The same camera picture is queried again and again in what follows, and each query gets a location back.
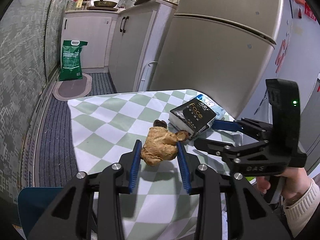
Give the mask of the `cream knit sleeve forearm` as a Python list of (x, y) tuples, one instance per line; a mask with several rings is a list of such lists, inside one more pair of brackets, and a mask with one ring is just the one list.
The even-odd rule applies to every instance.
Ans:
[(306, 238), (308, 233), (312, 235), (311, 226), (319, 215), (319, 186), (313, 179), (306, 193), (294, 204), (284, 202), (284, 211), (294, 238)]

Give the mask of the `person's right hand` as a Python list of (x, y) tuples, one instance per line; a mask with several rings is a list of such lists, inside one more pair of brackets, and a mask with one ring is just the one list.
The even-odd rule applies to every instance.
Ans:
[(295, 202), (302, 198), (312, 184), (305, 168), (288, 167), (280, 177), (286, 178), (281, 195), (287, 202)]

